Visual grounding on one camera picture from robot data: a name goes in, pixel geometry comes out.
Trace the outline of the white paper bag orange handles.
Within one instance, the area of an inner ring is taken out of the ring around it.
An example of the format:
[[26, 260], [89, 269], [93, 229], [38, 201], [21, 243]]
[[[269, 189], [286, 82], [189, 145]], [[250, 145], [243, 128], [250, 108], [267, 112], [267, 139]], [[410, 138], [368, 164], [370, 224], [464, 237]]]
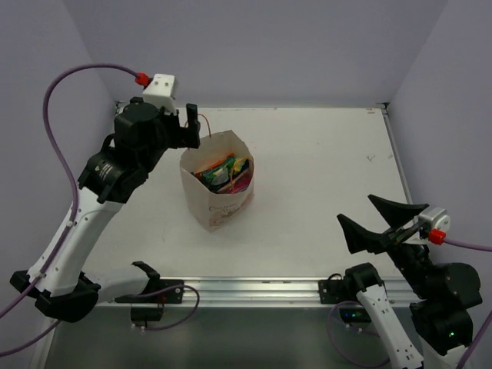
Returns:
[[232, 130], [209, 132], [197, 149], [180, 159], [188, 210], [207, 231], [214, 231], [244, 210], [254, 197], [254, 157]]

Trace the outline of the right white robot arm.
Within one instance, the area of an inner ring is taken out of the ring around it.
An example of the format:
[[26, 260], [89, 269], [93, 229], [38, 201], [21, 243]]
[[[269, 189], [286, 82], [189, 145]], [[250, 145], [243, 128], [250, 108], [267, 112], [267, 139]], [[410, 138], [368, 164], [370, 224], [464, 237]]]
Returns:
[[359, 264], [345, 271], [344, 296], [361, 304], [368, 313], [392, 367], [464, 367], [479, 341], [468, 311], [483, 299], [474, 267], [460, 262], [435, 264], [430, 259], [428, 246], [444, 243], [450, 216], [445, 209], [429, 204], [402, 204], [373, 194], [368, 198], [389, 227], [376, 233], [338, 214], [347, 248], [352, 254], [387, 254], [393, 261], [419, 299], [409, 308], [423, 350], [416, 350], [409, 340], [372, 264]]

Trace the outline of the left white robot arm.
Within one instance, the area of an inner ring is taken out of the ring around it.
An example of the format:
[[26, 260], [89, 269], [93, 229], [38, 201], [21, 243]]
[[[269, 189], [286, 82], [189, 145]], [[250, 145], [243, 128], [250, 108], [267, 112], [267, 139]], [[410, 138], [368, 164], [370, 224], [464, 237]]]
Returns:
[[114, 131], [88, 159], [75, 186], [75, 202], [45, 253], [10, 280], [34, 298], [44, 316], [75, 323], [100, 303], [118, 298], [158, 299], [168, 287], [142, 261], [96, 277], [82, 268], [112, 218], [143, 185], [168, 149], [198, 148], [198, 107], [186, 105], [187, 126], [176, 114], [133, 98], [115, 116]]

